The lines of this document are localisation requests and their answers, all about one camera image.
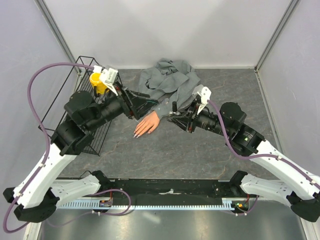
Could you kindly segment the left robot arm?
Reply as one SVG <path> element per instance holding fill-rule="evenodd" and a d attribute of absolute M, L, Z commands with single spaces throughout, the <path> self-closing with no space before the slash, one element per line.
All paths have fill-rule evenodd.
<path fill-rule="evenodd" d="M 139 120 L 159 102 L 148 94 L 117 86 L 101 103 L 85 90 L 75 92 L 64 105 L 66 119 L 48 138 L 49 150 L 44 159 L 17 187 L 6 188 L 4 198 L 17 207 L 14 215 L 19 221 L 40 223 L 55 210 L 83 196 L 106 196 L 110 180 L 100 171 L 74 182 L 53 187 L 62 170 L 79 156 L 94 140 L 97 129 L 121 114 Z"/>

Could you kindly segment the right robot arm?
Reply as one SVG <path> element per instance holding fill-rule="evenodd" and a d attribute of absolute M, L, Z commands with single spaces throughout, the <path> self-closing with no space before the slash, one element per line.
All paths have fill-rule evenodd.
<path fill-rule="evenodd" d="M 247 115 L 235 102 L 225 102 L 216 113 L 201 111 L 199 100 L 185 110 L 173 102 L 168 121 L 193 133 L 196 128 L 221 135 L 230 151 L 241 160 L 252 161 L 280 181 L 255 177 L 237 171 L 229 184 L 235 197 L 244 193 L 269 198 L 288 206 L 300 218 L 315 223 L 320 218 L 320 177 L 299 166 L 277 150 L 258 131 L 244 123 Z"/>

